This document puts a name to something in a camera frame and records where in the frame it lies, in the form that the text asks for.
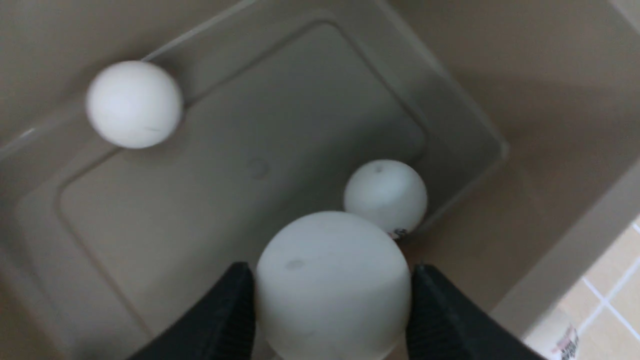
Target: tile floor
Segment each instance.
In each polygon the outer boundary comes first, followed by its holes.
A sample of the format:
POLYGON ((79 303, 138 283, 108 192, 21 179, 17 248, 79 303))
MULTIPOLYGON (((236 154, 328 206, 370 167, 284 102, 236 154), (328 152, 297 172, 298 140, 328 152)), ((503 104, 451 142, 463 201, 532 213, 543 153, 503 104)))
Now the tile floor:
POLYGON ((579 360, 640 359, 640 218, 558 306, 580 334, 579 360))

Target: ping pong ball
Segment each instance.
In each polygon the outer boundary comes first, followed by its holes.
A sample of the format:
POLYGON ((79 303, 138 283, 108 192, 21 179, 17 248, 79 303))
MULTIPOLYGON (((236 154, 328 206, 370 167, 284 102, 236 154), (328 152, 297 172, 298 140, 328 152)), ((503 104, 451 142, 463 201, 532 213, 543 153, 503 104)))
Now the ping pong ball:
POLYGON ((427 188, 409 165, 376 160, 360 167, 344 191, 344 209, 386 231, 394 239, 413 231, 427 212, 427 188))
POLYGON ((86 112, 105 140, 141 149, 167 139, 182 116, 182 94, 162 68, 123 61, 101 71, 86 95, 86 112))
POLYGON ((395 347, 411 306, 411 276, 395 242, 349 213, 284 227, 256 271, 256 315, 285 360, 377 360, 395 347))

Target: tile grout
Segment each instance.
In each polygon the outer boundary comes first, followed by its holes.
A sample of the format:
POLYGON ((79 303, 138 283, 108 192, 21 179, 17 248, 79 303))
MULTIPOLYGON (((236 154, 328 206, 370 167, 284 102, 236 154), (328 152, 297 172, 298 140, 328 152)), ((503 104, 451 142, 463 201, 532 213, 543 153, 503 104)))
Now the tile grout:
MULTIPOLYGON (((640 226, 636 224, 636 222, 631 223, 631 227, 640 234, 640 226)), ((582 276, 582 282, 591 290, 593 295, 598 298, 599 304, 594 309, 594 311, 580 324, 578 328, 578 333, 582 335, 582 333, 595 321, 595 319, 602 313, 602 311, 607 308, 611 313, 622 323, 622 325, 627 328, 627 330, 633 335, 638 341, 640 341, 640 334, 634 329, 634 327, 627 321, 627 319, 618 312, 618 310, 611 305, 609 302, 613 299, 619 292, 622 290, 624 285, 626 285, 629 279, 637 272, 637 269, 640 267, 640 256, 636 258, 633 265, 631 265, 627 271, 620 277, 620 279, 616 282, 613 289, 607 294, 607 296, 603 297, 602 294, 598 291, 598 289, 593 286, 591 281, 589 281, 586 276, 582 276)))

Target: label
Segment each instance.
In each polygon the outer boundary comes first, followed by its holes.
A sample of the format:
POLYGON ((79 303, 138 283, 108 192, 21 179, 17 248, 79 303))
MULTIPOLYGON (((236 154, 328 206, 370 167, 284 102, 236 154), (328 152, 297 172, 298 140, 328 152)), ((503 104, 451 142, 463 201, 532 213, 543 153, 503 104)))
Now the label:
POLYGON ((551 350, 553 360, 574 360, 578 358, 578 331, 571 325, 551 350))

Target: white ball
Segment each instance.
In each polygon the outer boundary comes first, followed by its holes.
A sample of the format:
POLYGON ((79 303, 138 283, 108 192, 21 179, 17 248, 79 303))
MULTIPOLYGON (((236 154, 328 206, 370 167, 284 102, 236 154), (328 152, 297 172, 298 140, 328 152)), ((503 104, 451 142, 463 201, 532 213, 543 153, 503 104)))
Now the white ball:
POLYGON ((525 344, 548 360, 577 359, 578 342, 578 331, 560 309, 554 309, 524 339, 525 344))
POLYGON ((282 229, 260 257, 256 285, 260 328, 285 360, 383 359, 411 307, 411 275, 397 245, 339 211, 282 229))
POLYGON ((105 140, 140 149, 168 138, 182 116, 182 94, 162 68, 123 61, 100 72, 86 95, 93 128, 105 140))
POLYGON ((344 209, 394 239, 413 231, 427 212, 427 188, 409 165, 376 160, 360 167, 344 190, 344 209))

